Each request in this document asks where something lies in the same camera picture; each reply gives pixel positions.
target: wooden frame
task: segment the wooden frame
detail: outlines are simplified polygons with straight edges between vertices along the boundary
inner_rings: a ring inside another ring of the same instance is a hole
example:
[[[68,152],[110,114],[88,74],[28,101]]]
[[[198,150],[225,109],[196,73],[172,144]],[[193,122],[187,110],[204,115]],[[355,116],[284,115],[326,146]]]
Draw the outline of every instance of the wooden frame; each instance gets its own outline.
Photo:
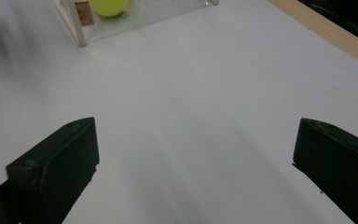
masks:
[[[271,4],[293,17],[330,43],[358,60],[358,37],[342,29],[297,0],[269,0]]]
[[[75,0],[52,0],[52,1],[54,3],[54,6],[57,8],[58,12],[60,13],[66,26],[71,31],[71,34],[76,40],[78,46],[79,47],[86,46],[87,42],[86,42],[86,38],[84,37],[80,19],[77,16]],[[66,1],[68,3],[69,12],[62,5],[62,1]]]

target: white surface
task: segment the white surface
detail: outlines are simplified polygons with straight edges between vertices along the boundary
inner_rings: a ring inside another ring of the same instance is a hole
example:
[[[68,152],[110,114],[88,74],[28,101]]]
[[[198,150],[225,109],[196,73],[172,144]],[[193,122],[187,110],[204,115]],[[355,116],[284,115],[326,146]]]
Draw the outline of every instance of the white surface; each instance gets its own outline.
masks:
[[[48,0],[0,0],[0,184],[88,116],[101,164],[65,223],[351,223],[291,163],[302,117],[358,136],[358,62],[267,1],[79,49]]]

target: yellow ball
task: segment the yellow ball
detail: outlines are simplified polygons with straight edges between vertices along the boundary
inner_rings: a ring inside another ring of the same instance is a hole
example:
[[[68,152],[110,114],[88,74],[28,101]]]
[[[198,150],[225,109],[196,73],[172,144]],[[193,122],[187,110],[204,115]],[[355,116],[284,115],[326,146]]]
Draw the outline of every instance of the yellow ball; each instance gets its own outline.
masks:
[[[92,10],[103,17],[113,17],[127,8],[129,0],[89,0]]]

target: yellow tennis ball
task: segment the yellow tennis ball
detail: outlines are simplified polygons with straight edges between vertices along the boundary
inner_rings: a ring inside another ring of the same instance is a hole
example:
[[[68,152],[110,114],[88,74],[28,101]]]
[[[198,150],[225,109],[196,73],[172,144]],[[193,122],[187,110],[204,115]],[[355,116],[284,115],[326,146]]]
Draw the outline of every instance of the yellow tennis ball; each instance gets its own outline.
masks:
[[[129,0],[89,0],[92,10],[103,17],[113,17],[127,8]]]

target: glass panel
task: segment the glass panel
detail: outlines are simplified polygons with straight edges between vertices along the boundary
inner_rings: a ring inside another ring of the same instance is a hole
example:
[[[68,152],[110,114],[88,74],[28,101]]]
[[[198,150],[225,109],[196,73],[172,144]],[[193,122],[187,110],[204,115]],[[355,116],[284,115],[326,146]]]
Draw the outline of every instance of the glass panel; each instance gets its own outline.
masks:
[[[211,4],[210,0],[130,0],[126,10],[115,17],[93,11],[95,24],[83,27],[83,32],[89,43]]]

